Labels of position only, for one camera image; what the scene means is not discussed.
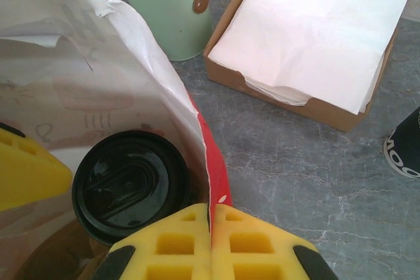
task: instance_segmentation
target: white paper napkin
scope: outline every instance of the white paper napkin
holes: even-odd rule
[[[209,58],[282,102],[358,114],[406,1],[244,0]]]

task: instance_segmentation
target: stack of napkins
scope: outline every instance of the stack of napkins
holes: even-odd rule
[[[209,58],[294,106],[358,114],[370,101],[407,0],[244,0]]]

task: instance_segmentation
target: black cup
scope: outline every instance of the black cup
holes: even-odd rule
[[[188,205],[190,179],[182,155],[169,141],[126,131],[99,142],[73,181],[77,219],[106,245]]]
[[[417,108],[388,136],[383,152],[398,173],[420,178],[420,108]]]

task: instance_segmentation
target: yellow plastic object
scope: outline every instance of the yellow plastic object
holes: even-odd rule
[[[134,247],[123,273],[110,277],[118,259],[98,270],[95,279],[119,280],[210,280],[211,251],[207,205],[192,205],[116,243],[113,252]]]
[[[309,280],[293,251],[316,251],[304,239],[226,205],[216,207],[213,233],[213,280]]]
[[[46,149],[0,126],[0,211],[60,195],[71,183],[71,170]]]

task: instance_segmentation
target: black plastic lid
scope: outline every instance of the black plastic lid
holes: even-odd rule
[[[73,181],[73,207],[87,232],[112,245],[187,206],[190,179],[169,141],[125,131],[99,142]]]

